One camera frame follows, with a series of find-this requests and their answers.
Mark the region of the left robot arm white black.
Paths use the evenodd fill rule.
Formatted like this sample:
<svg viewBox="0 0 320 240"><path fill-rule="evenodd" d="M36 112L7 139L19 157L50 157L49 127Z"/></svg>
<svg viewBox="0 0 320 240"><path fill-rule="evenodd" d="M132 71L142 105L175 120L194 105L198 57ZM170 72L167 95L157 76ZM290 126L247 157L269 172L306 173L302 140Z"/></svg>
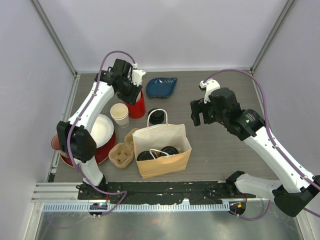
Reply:
<svg viewBox="0 0 320 240"><path fill-rule="evenodd" d="M92 128L104 106L114 96L126 104L136 104L145 74L136 63L116 59L113 66L97 73L89 94L73 116L56 126L61 151L67 154L74 169L82 175L82 186L97 200L107 194L107 184L95 159L97 144L91 135Z"/></svg>

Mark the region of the stack of white paper cups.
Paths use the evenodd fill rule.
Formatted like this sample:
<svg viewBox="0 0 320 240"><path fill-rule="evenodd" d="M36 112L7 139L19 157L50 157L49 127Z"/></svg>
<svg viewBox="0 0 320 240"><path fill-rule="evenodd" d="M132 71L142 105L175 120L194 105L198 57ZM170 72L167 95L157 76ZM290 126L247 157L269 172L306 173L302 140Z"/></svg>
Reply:
<svg viewBox="0 0 320 240"><path fill-rule="evenodd" d="M129 125L129 109L124 103L114 104L110 108L110 115L121 128Z"/></svg>

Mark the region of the brown paper bag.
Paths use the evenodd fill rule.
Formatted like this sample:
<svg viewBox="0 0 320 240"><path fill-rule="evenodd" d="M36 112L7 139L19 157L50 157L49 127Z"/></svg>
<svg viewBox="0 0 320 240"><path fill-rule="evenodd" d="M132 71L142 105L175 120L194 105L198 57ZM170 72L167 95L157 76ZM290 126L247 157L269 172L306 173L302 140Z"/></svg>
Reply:
<svg viewBox="0 0 320 240"><path fill-rule="evenodd" d="M165 123L150 126L153 113L164 114ZM147 117L145 128L133 134L134 157L142 178L152 178L186 169L192 147L184 124L168 123L168 113L156 108Z"/></svg>

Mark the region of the stack of black lids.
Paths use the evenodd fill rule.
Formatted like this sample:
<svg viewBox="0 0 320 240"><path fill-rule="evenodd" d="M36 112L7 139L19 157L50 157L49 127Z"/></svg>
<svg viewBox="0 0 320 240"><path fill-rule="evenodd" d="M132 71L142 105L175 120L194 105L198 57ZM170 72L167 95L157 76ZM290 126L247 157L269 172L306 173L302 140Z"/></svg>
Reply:
<svg viewBox="0 0 320 240"><path fill-rule="evenodd" d="M150 117L148 122L152 125L162 124L165 120L165 113L158 108L152 108L148 112L148 116Z"/></svg>

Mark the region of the brown pulp cup carrier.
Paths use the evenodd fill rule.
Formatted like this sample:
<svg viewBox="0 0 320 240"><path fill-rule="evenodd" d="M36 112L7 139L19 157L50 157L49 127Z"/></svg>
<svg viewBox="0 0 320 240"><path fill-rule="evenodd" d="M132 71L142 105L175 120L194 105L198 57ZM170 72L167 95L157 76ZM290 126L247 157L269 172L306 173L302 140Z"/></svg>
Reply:
<svg viewBox="0 0 320 240"><path fill-rule="evenodd" d="M133 133L139 128L133 128L125 137L124 142L116 144L108 154L110 162L119 169L126 168L134 159Z"/></svg>

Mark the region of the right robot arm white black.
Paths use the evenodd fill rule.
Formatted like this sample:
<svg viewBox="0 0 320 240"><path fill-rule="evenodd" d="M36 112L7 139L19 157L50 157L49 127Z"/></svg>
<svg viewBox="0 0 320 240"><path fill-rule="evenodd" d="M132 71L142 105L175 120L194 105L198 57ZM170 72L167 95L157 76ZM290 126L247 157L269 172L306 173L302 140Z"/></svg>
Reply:
<svg viewBox="0 0 320 240"><path fill-rule="evenodd" d="M233 198L251 194L265 198L290 217L297 216L320 192L320 177L305 170L267 132L265 120L253 109L242 109L235 93L227 87L213 90L207 97L190 102L195 126L219 123L251 147L278 177L277 180L236 171L226 179L226 193Z"/></svg>

